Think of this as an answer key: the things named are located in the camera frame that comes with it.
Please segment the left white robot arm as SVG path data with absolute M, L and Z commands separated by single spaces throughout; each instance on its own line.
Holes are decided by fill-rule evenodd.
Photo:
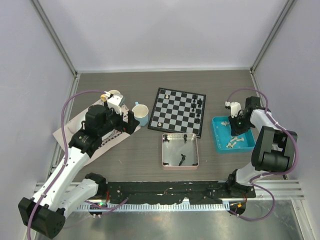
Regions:
M 89 173 L 70 192 L 66 192 L 77 173 L 101 146 L 103 137 L 113 131 L 133 134 L 139 126 L 129 110 L 127 120 L 114 108 L 96 104 L 88 108 L 81 128 L 72 136 L 68 149 L 56 170 L 31 198 L 22 198 L 18 209 L 27 233 L 34 230 L 50 239 L 62 230 L 67 217 L 80 204 L 93 197 L 102 199 L 107 192 L 107 180 L 100 174 Z

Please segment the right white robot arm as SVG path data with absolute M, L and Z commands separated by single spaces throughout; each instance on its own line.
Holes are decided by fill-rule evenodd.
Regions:
M 228 117 L 231 136 L 237 137 L 252 128 L 259 131 L 250 163 L 229 174 L 226 193 L 233 198 L 251 191 L 254 181 L 268 175 L 283 175 L 289 171 L 297 156 L 298 134 L 281 126 L 267 107 L 261 106 L 257 96 L 245 100 L 245 108 L 238 102 L 225 102 L 230 110 Z

